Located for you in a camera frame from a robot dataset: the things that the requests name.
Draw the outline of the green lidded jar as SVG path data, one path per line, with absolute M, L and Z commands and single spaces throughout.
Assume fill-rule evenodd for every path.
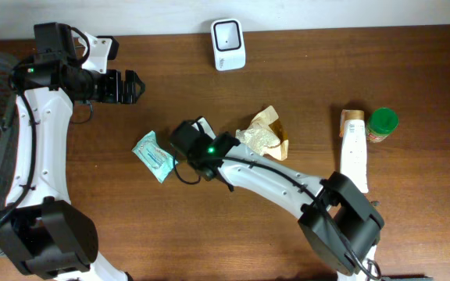
M 366 124 L 366 139 L 378 143 L 386 139 L 398 126 L 398 116 L 391 108 L 379 108 Z

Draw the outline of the white cream tube gold cap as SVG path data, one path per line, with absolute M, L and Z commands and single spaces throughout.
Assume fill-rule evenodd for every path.
M 341 112 L 340 121 L 341 160 L 340 173 L 347 176 L 363 193 L 369 192 L 367 183 L 367 146 L 364 111 Z

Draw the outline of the beige paper bag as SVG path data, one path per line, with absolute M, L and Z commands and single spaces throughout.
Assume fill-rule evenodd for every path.
M 272 105 L 258 112 L 247 129 L 236 130 L 235 137 L 261 156 L 279 161 L 288 157 L 288 135 Z

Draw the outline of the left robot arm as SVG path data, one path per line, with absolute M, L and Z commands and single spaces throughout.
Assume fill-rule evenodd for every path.
M 127 280 L 100 253 L 93 221 L 71 205 L 66 139 L 76 102 L 130 105 L 145 85 L 108 68 L 119 44 L 64 23 L 34 26 L 36 51 L 11 68 L 0 119 L 0 254 L 44 280 Z

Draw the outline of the teal wet wipes pack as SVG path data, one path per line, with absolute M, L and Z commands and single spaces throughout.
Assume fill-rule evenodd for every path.
M 160 183 L 164 182 L 178 163 L 173 155 L 161 149 L 153 130 L 145 134 L 135 144 L 132 152 L 145 164 Z

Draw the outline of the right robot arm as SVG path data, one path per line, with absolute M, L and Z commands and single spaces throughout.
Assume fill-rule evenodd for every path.
M 345 175 L 300 173 L 271 161 L 206 119 L 184 120 L 170 135 L 175 152 L 206 181 L 250 190 L 292 214 L 312 250 L 346 280 L 385 280 L 374 255 L 384 219 Z

